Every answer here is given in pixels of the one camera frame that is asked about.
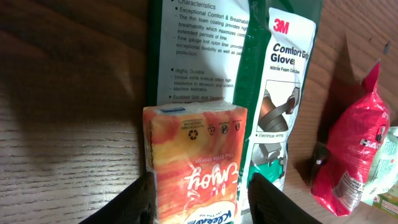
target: red snack bag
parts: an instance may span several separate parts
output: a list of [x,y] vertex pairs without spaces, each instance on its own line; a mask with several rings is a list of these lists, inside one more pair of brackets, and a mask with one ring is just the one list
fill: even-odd
[[389,129],[389,108],[377,93],[380,62],[363,80],[366,95],[330,129],[330,156],[312,185],[315,200],[337,216],[349,215],[361,201],[369,170]]

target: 3m logo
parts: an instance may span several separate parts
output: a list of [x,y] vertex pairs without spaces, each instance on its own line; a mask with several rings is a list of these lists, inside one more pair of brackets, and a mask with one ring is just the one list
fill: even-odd
[[285,22],[280,19],[275,19],[276,26],[274,26],[274,30],[276,32],[281,32],[283,34],[287,34],[287,31],[289,30],[289,22]]

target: wood grain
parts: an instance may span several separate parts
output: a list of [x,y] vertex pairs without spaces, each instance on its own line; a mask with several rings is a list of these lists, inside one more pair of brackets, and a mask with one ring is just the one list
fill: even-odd
[[[148,3],[0,1],[0,223],[78,223],[139,177]],[[398,124],[397,11],[393,0],[324,1],[284,190],[323,223],[397,222],[362,204],[334,217],[312,199],[303,172],[354,98],[337,87],[378,58]]]

